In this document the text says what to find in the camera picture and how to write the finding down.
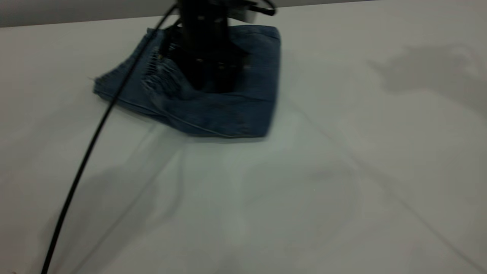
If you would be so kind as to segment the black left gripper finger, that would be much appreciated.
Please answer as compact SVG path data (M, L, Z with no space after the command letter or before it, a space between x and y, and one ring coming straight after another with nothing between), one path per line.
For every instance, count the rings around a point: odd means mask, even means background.
M198 91L209 89L212 85L212 78L207 70L189 72L185 74L190 85Z
M214 93L232 92L241 73L241 70L215 70L213 72Z

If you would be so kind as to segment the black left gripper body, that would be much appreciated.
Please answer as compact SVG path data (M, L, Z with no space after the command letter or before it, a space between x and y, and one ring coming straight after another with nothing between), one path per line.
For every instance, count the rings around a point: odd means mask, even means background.
M241 70L248 54L230 40L228 19L244 16L249 5L247 0L177 0L179 19L165 32L164 56L174 43L190 60Z

